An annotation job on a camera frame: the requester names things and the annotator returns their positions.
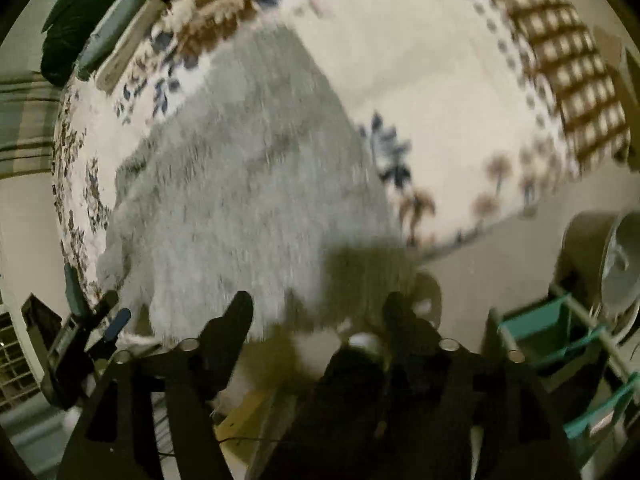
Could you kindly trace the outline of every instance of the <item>brown checkered fabric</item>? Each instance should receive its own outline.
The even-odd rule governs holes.
[[[511,20],[525,75],[551,114],[580,170],[626,150],[629,130],[591,33],[567,0],[493,0]]]

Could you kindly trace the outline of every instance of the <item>gray cloth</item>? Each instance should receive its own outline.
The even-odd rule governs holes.
[[[359,135],[298,37],[243,31],[206,85],[118,169],[98,261],[134,316],[180,340],[239,289],[250,336],[376,322],[414,266]]]

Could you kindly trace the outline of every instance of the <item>metal bucket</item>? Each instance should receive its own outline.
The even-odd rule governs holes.
[[[576,215],[562,250],[607,317],[621,314],[640,295],[640,210]]]

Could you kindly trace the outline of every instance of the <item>plaid pattern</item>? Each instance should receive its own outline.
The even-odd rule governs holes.
[[[0,178],[50,170],[59,98],[38,73],[0,81]]]
[[[567,0],[493,0],[511,20],[525,74],[552,114],[581,171],[626,150],[629,130],[591,33]]]

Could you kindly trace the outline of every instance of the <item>bedsheet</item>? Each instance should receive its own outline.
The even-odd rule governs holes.
[[[566,0],[172,0],[111,94],[72,78],[61,104],[54,199],[92,303],[116,170],[198,92],[225,40],[273,23],[337,93],[420,254],[473,239],[628,145],[606,66]]]

